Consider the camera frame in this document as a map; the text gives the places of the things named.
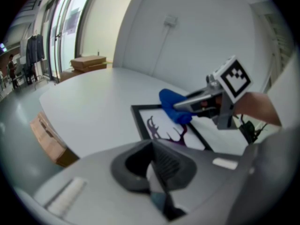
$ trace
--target hanging clothes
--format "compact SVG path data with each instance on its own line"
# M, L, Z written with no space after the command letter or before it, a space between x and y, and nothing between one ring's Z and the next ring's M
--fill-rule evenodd
M43 36L40 34L31 36L27 41L26 47L27 66L41 61L44 58Z

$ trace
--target floor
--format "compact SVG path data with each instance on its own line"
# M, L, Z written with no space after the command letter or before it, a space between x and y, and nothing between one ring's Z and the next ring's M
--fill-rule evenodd
M13 186L29 195L50 177L62 170L42 150L35 138L30 122L42 110L39 97L54 86L42 81L37 85L22 85L12 91L8 85L0 98L0 164Z

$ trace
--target deer antler drawing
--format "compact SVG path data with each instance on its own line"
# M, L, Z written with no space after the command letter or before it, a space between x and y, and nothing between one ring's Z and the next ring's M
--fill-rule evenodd
M147 126L148 126L149 130L150 130L151 133L152 133L153 139L161 139L161 136L160 136L159 133L158 133L158 128L159 128L159 126L158 126L158 127L155 127L155 124L153 123L153 116L151 116L151 117L147 120ZM186 146L185 141L184 141L184 137L183 137L183 136L184 136L185 133L187 133L188 128L187 128L186 125L182 125L182 124L181 124L181 126L182 126L182 128L183 128L182 133L178 132L177 129L173 127L173 129L174 129L174 130L179 134L179 136L180 136L180 139L179 139L178 141L173 140L173 139L170 137L170 135L169 135L168 133L167 133L167 134L168 134L169 138L168 138L168 139L164 138L164 139L167 140L167 141L170 141L170 142L174 142L174 143L177 143L177 144Z

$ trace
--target white table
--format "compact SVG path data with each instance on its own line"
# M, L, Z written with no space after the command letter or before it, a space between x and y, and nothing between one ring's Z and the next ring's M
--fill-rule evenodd
M123 68L102 69L50 88L40 103L51 125L80 158L141 140L131 105L160 104L159 92L186 91L156 78ZM241 155L247 141L239 130L218 130L207 118L194 127L215 152Z

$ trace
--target blue cloth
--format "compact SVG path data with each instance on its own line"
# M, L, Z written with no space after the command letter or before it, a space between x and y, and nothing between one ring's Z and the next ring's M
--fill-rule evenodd
M187 100L185 96L182 96L168 89L162 89L159 92L159 99L161 101L161 106L163 110L175 123L187 124L192 120L192 116L195 115L191 112L179 112L173 108L173 105L175 103Z

